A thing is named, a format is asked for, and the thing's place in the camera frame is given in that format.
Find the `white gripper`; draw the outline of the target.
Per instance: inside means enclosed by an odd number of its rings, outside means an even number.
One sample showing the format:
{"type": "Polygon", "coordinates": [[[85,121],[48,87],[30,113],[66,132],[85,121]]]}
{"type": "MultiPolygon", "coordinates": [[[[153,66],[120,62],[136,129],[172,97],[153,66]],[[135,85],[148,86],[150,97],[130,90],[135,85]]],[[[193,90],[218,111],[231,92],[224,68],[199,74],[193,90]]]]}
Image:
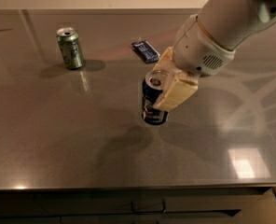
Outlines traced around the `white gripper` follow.
{"type": "Polygon", "coordinates": [[[153,68],[165,78],[162,93],[153,107],[160,111],[175,109],[197,91],[199,77],[193,74],[215,76],[233,60],[234,55],[234,50],[215,43],[198,16],[191,15],[177,32],[173,47],[165,49],[153,68]],[[181,70],[174,69],[174,63],[181,70]]]}

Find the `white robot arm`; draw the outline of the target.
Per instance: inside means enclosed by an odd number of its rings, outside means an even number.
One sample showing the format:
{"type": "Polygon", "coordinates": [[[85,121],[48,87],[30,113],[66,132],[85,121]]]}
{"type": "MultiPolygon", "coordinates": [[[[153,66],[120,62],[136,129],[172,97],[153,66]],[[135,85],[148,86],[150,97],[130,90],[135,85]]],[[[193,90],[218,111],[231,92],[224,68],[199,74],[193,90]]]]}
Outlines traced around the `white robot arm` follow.
{"type": "Polygon", "coordinates": [[[276,23],[276,0],[208,0],[177,32],[154,69],[167,73],[154,107],[170,111],[198,88],[200,77],[218,74],[251,35],[276,23]]]}

